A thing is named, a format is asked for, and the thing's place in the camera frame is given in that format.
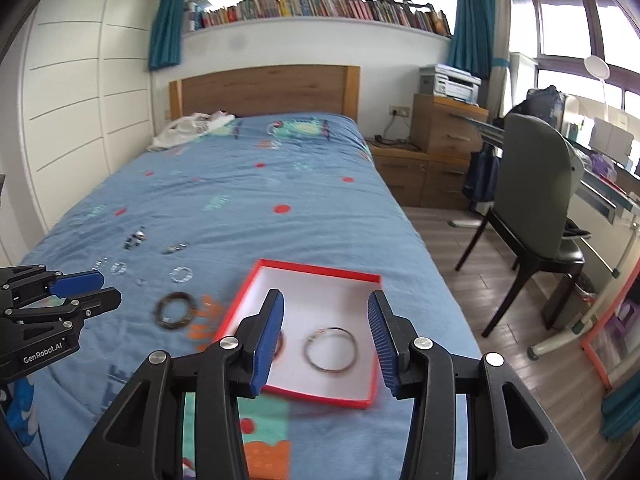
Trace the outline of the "dark brown bangle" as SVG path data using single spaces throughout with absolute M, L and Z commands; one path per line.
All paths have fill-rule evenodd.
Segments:
M 198 313 L 198 304 L 186 292 L 171 292 L 160 298 L 154 308 L 154 321 L 163 330 L 182 330 Z

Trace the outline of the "wooden drawer chest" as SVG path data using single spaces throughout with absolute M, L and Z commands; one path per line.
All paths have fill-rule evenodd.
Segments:
M 409 141 L 424 153 L 469 160 L 482 147 L 477 128 L 466 118 L 486 124 L 488 110 L 442 96 L 413 96 Z

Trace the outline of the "teal curtain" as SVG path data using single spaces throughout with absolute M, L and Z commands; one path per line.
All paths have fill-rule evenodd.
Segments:
M 494 58 L 496 0 L 457 0 L 447 64 L 488 79 Z
M 160 0 L 150 36 L 150 72 L 181 63 L 183 9 L 184 0 Z

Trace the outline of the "blue patterned bedspread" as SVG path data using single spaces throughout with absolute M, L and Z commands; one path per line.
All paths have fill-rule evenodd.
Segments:
M 162 254 L 180 242 L 189 247 Z M 229 307 L 260 259 L 381 275 L 393 310 L 419 334 L 454 354 L 480 353 L 356 122 L 310 113 L 239 118 L 130 162 L 26 255 L 65 273 L 97 268 L 122 294 L 117 310 L 85 325 L 76 353 L 35 374 L 30 459 L 62 478 L 150 352 L 195 351 L 186 330 L 155 324 L 160 298 L 182 290 Z

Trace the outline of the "dark blue hanging bag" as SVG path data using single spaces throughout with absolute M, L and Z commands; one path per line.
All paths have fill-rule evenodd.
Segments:
M 484 144 L 478 152 L 471 154 L 462 194 L 473 206 L 495 199 L 499 165 L 500 158 L 491 144 Z

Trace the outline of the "amber bangle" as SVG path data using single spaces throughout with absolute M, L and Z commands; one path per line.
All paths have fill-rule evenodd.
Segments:
M 285 346 L 285 336 L 283 332 L 279 333 L 276 348 L 274 348 L 273 359 L 277 359 L 284 350 Z

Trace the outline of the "wooden headboard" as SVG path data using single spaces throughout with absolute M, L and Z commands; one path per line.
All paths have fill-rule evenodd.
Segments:
M 297 64 L 224 70 L 171 81 L 169 117 L 217 110 L 236 117 L 332 113 L 358 119 L 360 68 Z

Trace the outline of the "small silver charm cluster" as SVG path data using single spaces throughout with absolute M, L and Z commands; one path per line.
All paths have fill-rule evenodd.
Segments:
M 162 254 L 163 255 L 174 254 L 175 252 L 181 252 L 182 250 L 185 250 L 188 247 L 189 247 L 189 244 L 187 242 L 180 242 L 178 244 L 173 244 L 165 247 L 162 250 Z

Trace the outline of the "row of books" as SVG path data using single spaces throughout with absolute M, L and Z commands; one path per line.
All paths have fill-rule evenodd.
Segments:
M 206 10 L 192 1 L 186 7 L 186 32 L 270 18 L 350 18 L 409 27 L 452 37 L 447 15 L 431 3 L 411 0 L 242 0 L 234 6 Z

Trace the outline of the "white printer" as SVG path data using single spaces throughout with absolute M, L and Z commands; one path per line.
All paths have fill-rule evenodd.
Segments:
M 476 105 L 480 92 L 480 78 L 465 70 L 444 64 L 421 67 L 419 92 L 430 96 L 442 96 L 465 104 Z

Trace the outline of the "thin silver bangle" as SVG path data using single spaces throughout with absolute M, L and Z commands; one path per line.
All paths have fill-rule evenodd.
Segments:
M 351 370 L 359 359 L 358 342 L 343 327 L 320 328 L 307 337 L 303 356 L 317 372 L 343 374 Z

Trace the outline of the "white desk lamp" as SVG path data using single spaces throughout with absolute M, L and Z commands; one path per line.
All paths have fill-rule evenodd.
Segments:
M 603 119 L 607 122 L 610 107 L 608 106 L 608 98 L 606 97 L 606 81 L 611 75 L 608 63 L 605 62 L 603 58 L 600 58 L 600 56 L 592 54 L 584 58 L 584 66 L 591 77 L 600 81 L 603 94 Z

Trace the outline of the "dark backpack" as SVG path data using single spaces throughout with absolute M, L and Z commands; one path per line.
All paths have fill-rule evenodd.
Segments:
M 543 89 L 529 89 L 526 99 L 515 105 L 510 114 L 537 117 L 552 128 L 562 128 L 567 95 L 553 84 Z

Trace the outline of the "red shallow box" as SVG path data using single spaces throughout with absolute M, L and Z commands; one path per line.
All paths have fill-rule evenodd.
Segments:
M 378 388 L 368 299 L 381 288 L 382 276 L 378 274 L 262 259 L 254 264 L 214 338 L 233 335 L 243 318 L 259 311 L 267 292 L 280 290 L 284 298 L 280 332 L 285 346 L 273 360 L 265 389 L 292 399 L 368 408 Z M 349 330 L 358 342 L 359 359 L 343 374 L 317 372 L 303 356 L 307 337 L 329 326 Z

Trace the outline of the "left teal curtain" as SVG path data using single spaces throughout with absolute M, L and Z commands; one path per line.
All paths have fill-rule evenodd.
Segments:
M 181 63 L 183 9 L 184 0 L 160 0 L 150 36 L 150 72 Z

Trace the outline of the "low wooden nightstand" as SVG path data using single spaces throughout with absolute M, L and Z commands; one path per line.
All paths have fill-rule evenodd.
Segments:
M 385 145 L 369 141 L 374 166 L 403 207 L 466 209 L 462 193 L 469 162 L 432 155 L 410 144 Z

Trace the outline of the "wall power socket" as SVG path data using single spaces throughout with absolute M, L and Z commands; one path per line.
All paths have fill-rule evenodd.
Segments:
M 411 108 L 408 106 L 391 106 L 388 112 L 392 116 L 408 118 L 411 114 Z

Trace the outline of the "white garment on bed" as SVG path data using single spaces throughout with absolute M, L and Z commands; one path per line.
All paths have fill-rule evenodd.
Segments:
M 177 146 L 188 144 L 230 125 L 234 120 L 234 115 L 220 110 L 214 114 L 194 113 L 179 117 L 167 124 L 157 136 L 154 136 L 152 143 L 148 146 L 148 151 L 168 151 Z

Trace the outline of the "right teal curtain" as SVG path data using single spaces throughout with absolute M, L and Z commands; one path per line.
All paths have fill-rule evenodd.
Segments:
M 447 64 L 488 79 L 494 58 L 496 0 L 457 0 Z

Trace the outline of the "white wardrobe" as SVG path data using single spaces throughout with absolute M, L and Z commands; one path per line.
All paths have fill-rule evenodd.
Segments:
M 22 144 L 45 230 L 151 143 L 148 53 L 157 3 L 40 0 L 32 14 Z

